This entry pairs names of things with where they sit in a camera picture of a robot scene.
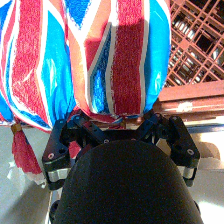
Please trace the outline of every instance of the white floor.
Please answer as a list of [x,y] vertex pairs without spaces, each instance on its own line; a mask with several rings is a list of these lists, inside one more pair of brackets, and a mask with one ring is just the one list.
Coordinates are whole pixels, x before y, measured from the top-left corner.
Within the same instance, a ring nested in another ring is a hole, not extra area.
[[[38,161],[45,149],[49,135],[36,129],[25,131]],[[0,223],[2,224],[44,224],[49,203],[49,191],[23,177],[9,180],[9,163],[12,133],[9,128],[0,127]],[[189,189],[199,204],[204,224],[224,223],[224,173],[219,171],[198,171],[195,184]]]

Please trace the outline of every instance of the tassel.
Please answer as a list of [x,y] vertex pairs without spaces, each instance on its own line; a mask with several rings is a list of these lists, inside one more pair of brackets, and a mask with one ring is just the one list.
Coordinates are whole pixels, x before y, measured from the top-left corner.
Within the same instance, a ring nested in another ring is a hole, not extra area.
[[34,151],[29,144],[21,124],[16,120],[16,124],[11,126],[13,132],[12,154],[14,155],[15,163],[18,168],[21,168],[24,173],[40,174],[42,173],[37,162]]
[[69,154],[72,159],[75,159],[78,155],[79,151],[81,150],[80,146],[76,141],[70,142],[69,144]]

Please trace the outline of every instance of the white stripe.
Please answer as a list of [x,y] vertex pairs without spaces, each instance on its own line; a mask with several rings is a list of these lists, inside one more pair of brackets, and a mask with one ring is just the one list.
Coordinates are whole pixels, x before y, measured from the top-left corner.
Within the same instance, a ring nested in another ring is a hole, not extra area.
[[171,16],[170,16],[170,10],[168,8],[168,5],[166,4],[166,2],[164,0],[156,0],[158,2],[158,4],[160,5],[160,7],[163,9],[167,20],[168,20],[168,24],[169,24],[169,29],[170,29],[170,43],[171,43]]
[[114,113],[114,101],[113,101],[113,92],[112,92],[112,78],[113,78],[113,71],[112,71],[112,64],[113,58],[115,53],[115,43],[116,43],[116,33],[118,28],[118,14],[117,14],[117,0],[111,0],[111,14],[109,18],[109,23],[112,24],[111,27],[111,43],[110,43],[110,52],[108,58],[108,64],[106,69],[106,96],[107,96],[107,103],[110,114],[115,115]]
[[[9,10],[8,10],[8,13],[7,13],[7,16],[6,16],[6,19],[5,19],[5,25],[3,26],[3,29],[2,29],[1,42],[0,42],[0,44],[1,44],[0,45],[0,63],[2,61],[2,56],[3,56],[3,53],[4,53],[4,45],[3,45],[4,44],[4,39],[5,39],[4,37],[5,37],[5,34],[7,32],[7,29],[8,29],[8,25],[9,25],[9,21],[10,21],[12,12],[13,12],[14,5],[15,5],[15,2],[13,1],[12,4],[10,5],[10,7],[9,7]],[[2,77],[3,83],[5,83],[5,78],[3,78],[4,74],[3,74],[1,64],[0,64],[0,75]]]
[[96,17],[100,3],[101,3],[101,0],[97,0],[97,1],[93,0],[93,1],[91,1],[89,8],[87,9],[88,11],[82,21],[83,25],[81,28],[83,42],[85,41],[85,39],[90,31],[90,27],[92,26],[93,21]]
[[149,20],[150,20],[150,5],[149,0],[144,0],[144,37],[143,37],[143,46],[142,46],[142,55],[141,62],[139,67],[140,73],[140,85],[141,85],[141,109],[140,114],[143,115],[145,108],[145,74],[144,74],[144,64],[148,46],[148,36],[149,36]]
[[67,19],[68,19],[68,27],[70,28],[73,36],[75,37],[78,44],[80,45],[83,42],[81,31],[79,30],[79,27],[76,24],[76,22],[70,17],[69,13],[67,13]]
[[87,92],[87,98],[88,98],[88,102],[89,102],[89,104],[88,104],[89,105],[89,108],[90,108],[90,110],[92,112],[95,111],[95,110],[94,110],[94,108],[92,106],[92,99],[91,99],[91,94],[90,94],[90,88],[91,88],[91,86],[90,86],[90,77],[91,77],[91,75],[93,73],[93,70],[94,70],[94,68],[96,66],[96,63],[97,63],[97,61],[99,59],[99,56],[100,56],[100,53],[101,53],[101,51],[103,49],[103,46],[105,44],[105,41],[107,39],[109,30],[110,30],[110,26],[111,26],[111,24],[110,23],[107,23],[107,26],[106,26],[105,31],[104,31],[104,34],[103,34],[103,38],[102,38],[102,40],[100,42],[100,45],[99,45],[99,47],[97,49],[97,52],[96,52],[96,55],[95,55],[95,57],[93,59],[93,62],[91,64],[90,68],[89,68],[89,71],[88,71],[88,78],[87,78],[87,91],[88,92]]
[[57,72],[57,68],[53,59],[47,60],[47,64],[50,68],[50,95],[52,95],[54,90],[58,86],[57,79],[54,79],[55,73]]
[[65,24],[63,21],[63,18],[61,17],[60,12],[58,12],[58,10],[54,7],[54,5],[50,2],[50,1],[43,1],[46,3],[49,12],[57,19],[58,23],[61,25],[61,28],[63,29],[63,31],[65,30]]
[[42,102],[44,105],[44,109],[46,112],[47,120],[48,120],[48,125],[53,128],[50,114],[49,114],[49,109],[48,109],[48,104],[47,104],[47,96],[45,92],[45,85],[43,80],[41,79],[41,74],[42,74],[42,69],[43,69],[43,61],[44,61],[44,55],[45,55],[45,50],[46,50],[46,41],[47,41],[47,27],[48,27],[48,9],[46,2],[48,1],[43,1],[43,21],[42,21],[42,30],[41,30],[41,47],[40,47],[40,59],[39,59],[39,64],[36,69],[36,76],[38,80],[38,85],[40,88],[40,93],[41,93],[41,98]]

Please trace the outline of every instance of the red stripe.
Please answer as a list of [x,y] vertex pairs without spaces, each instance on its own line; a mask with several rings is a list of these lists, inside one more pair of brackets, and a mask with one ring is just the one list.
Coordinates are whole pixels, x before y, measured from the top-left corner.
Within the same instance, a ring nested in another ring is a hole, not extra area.
[[90,31],[84,43],[86,51],[87,70],[89,70],[100,45],[100,42],[103,38],[103,33],[105,31],[110,15],[110,8],[110,0],[101,0],[93,24],[90,27]]
[[20,2],[19,35],[12,73],[13,95],[48,123],[36,77],[41,47],[42,1]]
[[5,118],[2,116],[1,113],[0,113],[0,121],[5,121]]
[[119,26],[112,70],[116,114],[139,114],[139,66],[144,35],[144,0],[118,0]]
[[13,27],[14,27],[14,24],[15,24],[15,15],[16,15],[16,4],[14,5],[12,15],[11,15],[11,18],[9,20],[9,24],[8,24],[8,27],[7,27],[5,36],[4,36],[3,50],[2,50],[2,52],[3,52],[2,53],[2,61],[1,61],[2,73],[0,73],[0,88],[1,88],[2,94],[3,94],[3,96],[4,96],[4,98],[6,99],[7,102],[8,102],[8,97],[6,96],[6,93],[5,93],[5,90],[4,90],[4,87],[3,87],[3,80],[4,80],[4,77],[5,77],[5,67],[6,67],[6,62],[7,62],[7,59],[6,59],[6,56],[7,56],[7,53],[8,53],[7,48],[8,48],[9,40],[11,38],[12,30],[13,30]]

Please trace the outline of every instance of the black clamp arm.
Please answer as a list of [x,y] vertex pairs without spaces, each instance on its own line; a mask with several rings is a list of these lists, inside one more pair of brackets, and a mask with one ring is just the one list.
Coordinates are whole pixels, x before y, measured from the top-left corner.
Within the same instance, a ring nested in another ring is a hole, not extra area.
[[177,166],[185,167],[183,178],[188,187],[193,185],[200,160],[200,153],[194,144],[182,119],[172,116],[168,124],[168,135],[166,141],[171,148],[171,159]]
[[65,120],[56,121],[42,157],[44,174],[50,190],[57,190],[64,185],[71,168],[68,147],[60,142],[60,135],[66,124]]

